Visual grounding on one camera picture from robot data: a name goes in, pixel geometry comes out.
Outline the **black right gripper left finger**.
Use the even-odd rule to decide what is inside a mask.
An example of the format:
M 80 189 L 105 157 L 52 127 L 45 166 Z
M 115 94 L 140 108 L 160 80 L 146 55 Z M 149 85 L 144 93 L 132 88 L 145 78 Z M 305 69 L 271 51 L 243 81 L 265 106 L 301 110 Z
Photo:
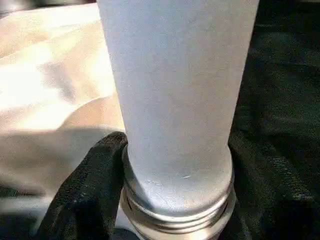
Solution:
M 90 148 L 61 184 L 34 238 L 109 240 L 124 184 L 123 132 L 115 131 Z

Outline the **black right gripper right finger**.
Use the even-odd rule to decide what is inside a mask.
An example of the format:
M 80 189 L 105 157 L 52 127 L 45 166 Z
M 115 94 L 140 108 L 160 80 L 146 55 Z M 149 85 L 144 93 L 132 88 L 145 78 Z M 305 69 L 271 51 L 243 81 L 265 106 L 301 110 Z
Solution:
M 318 240 L 320 198 L 265 139 L 229 138 L 238 215 L 247 239 Z

